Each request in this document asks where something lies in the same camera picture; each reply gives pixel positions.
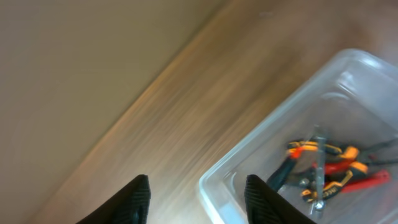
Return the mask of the orange black long-nose pliers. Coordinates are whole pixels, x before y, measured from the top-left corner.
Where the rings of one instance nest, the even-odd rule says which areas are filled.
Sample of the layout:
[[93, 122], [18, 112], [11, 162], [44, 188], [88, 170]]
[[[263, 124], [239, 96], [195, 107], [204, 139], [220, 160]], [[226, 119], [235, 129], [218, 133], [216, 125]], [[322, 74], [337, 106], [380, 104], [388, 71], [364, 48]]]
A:
[[340, 192], [368, 189], [390, 181], [391, 176], [385, 169], [371, 170], [371, 167], [396, 165], [397, 159], [377, 160], [374, 155], [383, 149], [389, 149], [397, 144], [397, 139], [377, 143], [360, 149], [349, 144], [325, 144], [326, 158], [324, 165], [324, 186], [322, 192], [317, 192], [317, 164], [308, 169], [289, 174], [286, 185], [303, 189], [302, 198], [312, 202], [317, 196], [326, 201]]

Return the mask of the clear plastic container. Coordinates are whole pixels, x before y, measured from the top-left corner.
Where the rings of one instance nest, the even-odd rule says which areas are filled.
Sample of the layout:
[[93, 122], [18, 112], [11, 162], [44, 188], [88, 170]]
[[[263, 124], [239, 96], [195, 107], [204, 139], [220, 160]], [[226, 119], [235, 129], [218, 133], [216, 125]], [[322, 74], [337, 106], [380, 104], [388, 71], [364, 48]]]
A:
[[[302, 146], [290, 174], [316, 164], [315, 125], [326, 143], [364, 149], [397, 139], [397, 68], [361, 50], [344, 50], [283, 102], [259, 126], [200, 179], [203, 206], [213, 223], [248, 223], [244, 189], [254, 174], [265, 183], [287, 157]], [[377, 160], [397, 159], [397, 144], [374, 154]], [[310, 214], [312, 202], [303, 189], [284, 185], [277, 192], [315, 223], [396, 223], [397, 164], [385, 169], [391, 181], [368, 189], [340, 192], [324, 201], [321, 219]]]

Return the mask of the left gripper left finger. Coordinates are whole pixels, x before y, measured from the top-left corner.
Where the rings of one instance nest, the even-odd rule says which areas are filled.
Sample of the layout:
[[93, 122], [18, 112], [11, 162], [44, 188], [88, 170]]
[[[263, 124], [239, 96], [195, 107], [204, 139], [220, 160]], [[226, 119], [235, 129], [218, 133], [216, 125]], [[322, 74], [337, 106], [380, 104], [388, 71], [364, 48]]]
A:
[[150, 198], [149, 177], [138, 175], [76, 224], [146, 224]]

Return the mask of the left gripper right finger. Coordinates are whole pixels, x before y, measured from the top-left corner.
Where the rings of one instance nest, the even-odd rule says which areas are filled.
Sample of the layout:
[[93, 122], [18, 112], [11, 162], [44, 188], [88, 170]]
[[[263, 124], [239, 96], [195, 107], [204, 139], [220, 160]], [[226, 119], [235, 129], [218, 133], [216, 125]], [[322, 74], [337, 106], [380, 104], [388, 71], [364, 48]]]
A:
[[246, 177], [244, 201], [249, 224], [315, 224], [260, 177]]

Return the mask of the black red screwdriver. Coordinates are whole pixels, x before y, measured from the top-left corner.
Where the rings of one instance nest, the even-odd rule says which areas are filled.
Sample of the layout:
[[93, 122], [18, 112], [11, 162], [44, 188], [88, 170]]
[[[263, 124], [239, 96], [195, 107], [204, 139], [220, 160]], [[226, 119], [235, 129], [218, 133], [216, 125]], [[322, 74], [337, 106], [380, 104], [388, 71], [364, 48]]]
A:
[[303, 152], [303, 147], [298, 146], [288, 151], [287, 157], [281, 163], [281, 165], [277, 168], [275, 172], [268, 178], [266, 184], [276, 192], [284, 185], [287, 180], [289, 174], [295, 167], [298, 159], [300, 158]]

